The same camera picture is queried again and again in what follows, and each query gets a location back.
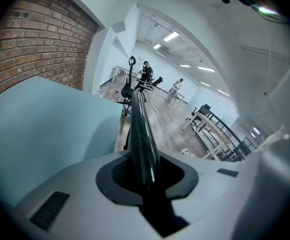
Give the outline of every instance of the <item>vent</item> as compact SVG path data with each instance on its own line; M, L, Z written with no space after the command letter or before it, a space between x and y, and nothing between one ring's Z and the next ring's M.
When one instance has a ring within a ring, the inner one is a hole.
M31 217L30 221L42 230L47 231L69 197L69 194L54 192Z
M164 57L164 58L168 57L168 54L163 52L162 50L157 50L156 54L158 54L159 56Z

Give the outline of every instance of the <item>white table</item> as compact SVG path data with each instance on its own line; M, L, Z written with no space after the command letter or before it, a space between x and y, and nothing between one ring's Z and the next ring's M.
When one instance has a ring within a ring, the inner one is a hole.
M130 73L130 68L129 68L129 67L124 66L124 65L116 65L114 76L113 76L112 79L111 79L111 82L112 82L112 83L114 83L114 81L115 81L117 75L119 74L119 71L120 71L120 70L124 70L124 71L126 71L127 74ZM132 77L135 77L135 78L138 78L138 76L141 75L140 73L135 72L135 71L132 71L131 74L132 74Z
M206 124L208 127L211 128L211 130L217 135L217 137L220 140L219 145L213 148L208 143L208 141L204 141L205 139L204 136L200 132L197 132L198 136L205 143L205 145L207 146L209 150L209 152L203 157L203 159L212 156L216 161L219 161L219 158L217 157L216 154L219 153L226 145L228 145L230 141L225 137L225 135L221 132L221 130L218 129L218 127L210 119L208 119L205 115L201 114L198 111L193 116L193 118L189 120L189 122L183 127L183 130L185 130L195 120L196 117L200 117L201 121L199 125L194 129L194 134L199 130L200 127L202 127L202 124Z
M176 94L176 96L175 96L175 100L176 100L176 98L177 98L177 95L178 95L178 96L181 96L181 100L179 101L178 105L181 104L181 102L183 101L183 99L184 99L185 96L184 96L183 94L179 93L178 91L173 91L173 90L172 90L172 92Z

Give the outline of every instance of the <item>room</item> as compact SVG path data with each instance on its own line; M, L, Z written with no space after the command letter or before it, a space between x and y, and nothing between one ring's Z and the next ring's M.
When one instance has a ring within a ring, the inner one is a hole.
M1 0L0 227L260 238L290 204L290 11L261 1Z

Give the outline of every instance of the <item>fluorescent light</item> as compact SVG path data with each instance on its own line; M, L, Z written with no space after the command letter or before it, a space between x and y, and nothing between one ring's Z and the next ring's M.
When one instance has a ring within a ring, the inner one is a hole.
M261 132L260 132L260 130L259 129L257 129L257 128L253 128L254 129L254 131L257 133L257 134L261 134Z
M200 70L207 70L207 71L215 72L214 69L207 68L207 67L203 67L203 66L198 66L198 68L199 68Z
M164 41L168 42L169 40L171 40L179 35L180 34L175 31L175 32L171 33L168 37L164 38Z
M227 95L228 97L231 97L231 95L227 94L226 92L223 92L223 91L222 91L222 90L220 90L220 89L217 89L217 91L221 92L222 94L225 94L225 95Z
M203 85L206 85L206 86L208 86L208 87L211 87L209 84L207 84L207 83L204 83L204 82L201 82Z
M262 12L264 14L278 14L276 11L266 9L264 7L259 7L258 9L260 12Z
M161 45L158 43L158 44L156 44L155 46L154 46L154 49L157 49L157 48L160 48L161 47Z

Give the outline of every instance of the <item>person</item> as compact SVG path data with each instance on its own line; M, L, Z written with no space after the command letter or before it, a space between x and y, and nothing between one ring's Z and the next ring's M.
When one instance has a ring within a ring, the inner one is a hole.
M181 89L182 87L182 83L183 83L183 78L181 78L179 81L177 80L172 88L169 90L169 95L167 97L167 101L170 101L172 98L174 98L174 96L176 96L176 92Z
M149 79L151 79L152 72L153 72L153 69L151 68L150 63L148 61L144 61L144 67L143 67L143 70L141 72L140 80L143 82L149 81ZM144 91L144 88L141 87L144 85L143 82L138 82L138 84L135 87L135 90L137 88L140 88L139 91L142 93Z

